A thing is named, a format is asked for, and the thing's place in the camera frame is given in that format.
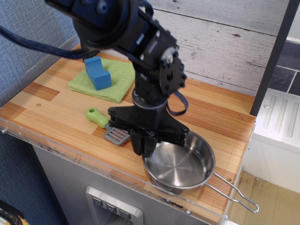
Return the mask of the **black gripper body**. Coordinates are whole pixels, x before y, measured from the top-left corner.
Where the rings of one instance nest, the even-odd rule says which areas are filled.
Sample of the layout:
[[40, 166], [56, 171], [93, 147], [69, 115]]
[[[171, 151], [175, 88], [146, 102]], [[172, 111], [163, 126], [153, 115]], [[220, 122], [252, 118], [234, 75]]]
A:
[[108, 109], [111, 116], [110, 125], [127, 130], [134, 129], [140, 132], [144, 139], [156, 137], [157, 142], [169, 142], [183, 146], [189, 128], [173, 118], [165, 107], [157, 110], [142, 109], [136, 105], [111, 107]]

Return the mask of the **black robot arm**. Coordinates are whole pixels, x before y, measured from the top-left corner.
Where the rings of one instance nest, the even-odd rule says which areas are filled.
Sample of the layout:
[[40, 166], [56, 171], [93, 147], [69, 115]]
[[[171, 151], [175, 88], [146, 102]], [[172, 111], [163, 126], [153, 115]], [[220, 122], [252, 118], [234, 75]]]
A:
[[82, 47], [114, 49], [135, 70], [133, 106], [108, 110], [110, 125], [128, 131], [134, 152], [150, 157], [159, 142], [183, 146], [189, 129], [168, 108], [171, 95], [185, 86], [176, 39], [154, 20], [142, 0], [49, 0], [73, 19]]

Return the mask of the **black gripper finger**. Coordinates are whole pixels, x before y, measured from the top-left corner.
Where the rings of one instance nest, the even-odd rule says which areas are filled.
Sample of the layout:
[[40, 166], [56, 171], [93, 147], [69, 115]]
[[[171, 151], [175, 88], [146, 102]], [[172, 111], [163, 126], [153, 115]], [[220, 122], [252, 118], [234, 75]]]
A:
[[151, 157], [157, 144], [156, 137], [146, 137], [144, 139], [144, 153], [143, 155], [148, 158]]
[[144, 147], [143, 135], [140, 132], [135, 131], [134, 129], [130, 129], [129, 133], [134, 153], [138, 156], [142, 155]]

